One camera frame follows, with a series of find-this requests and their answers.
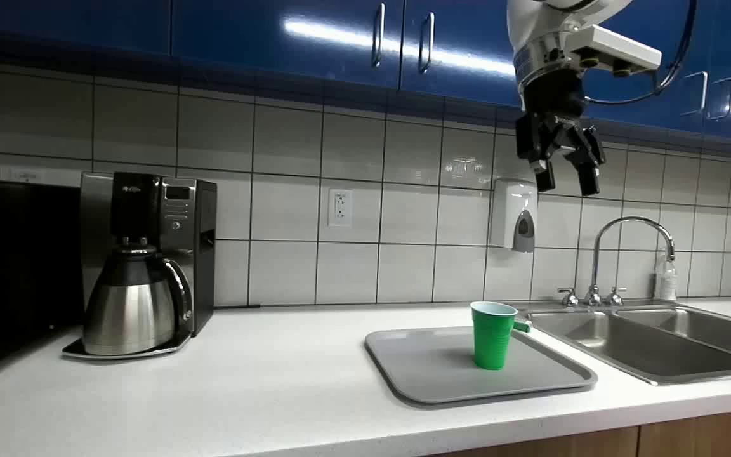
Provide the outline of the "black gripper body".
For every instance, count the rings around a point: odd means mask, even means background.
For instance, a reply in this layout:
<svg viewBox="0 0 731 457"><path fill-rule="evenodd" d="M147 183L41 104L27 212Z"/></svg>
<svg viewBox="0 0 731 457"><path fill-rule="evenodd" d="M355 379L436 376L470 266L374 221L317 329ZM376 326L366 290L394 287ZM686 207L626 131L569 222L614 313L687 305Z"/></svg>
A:
<svg viewBox="0 0 731 457"><path fill-rule="evenodd" d="M573 68L540 74L524 85L524 113L516 118L519 158L548 161L558 146L569 146L572 161L588 161L588 140L578 123L584 85Z"/></svg>

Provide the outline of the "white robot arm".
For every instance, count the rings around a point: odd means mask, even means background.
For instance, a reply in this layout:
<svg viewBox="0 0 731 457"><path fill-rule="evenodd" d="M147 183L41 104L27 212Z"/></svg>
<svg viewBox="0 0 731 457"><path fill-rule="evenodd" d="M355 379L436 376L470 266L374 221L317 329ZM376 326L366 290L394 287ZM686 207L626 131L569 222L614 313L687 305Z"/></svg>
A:
<svg viewBox="0 0 731 457"><path fill-rule="evenodd" d="M519 158L535 174L540 193L557 187L552 155L565 146L578 191L598 191L605 151L596 128L581 118L584 65L565 40L573 31L617 15L630 0L508 0L508 40L513 45L521 117L516 118Z"/></svg>

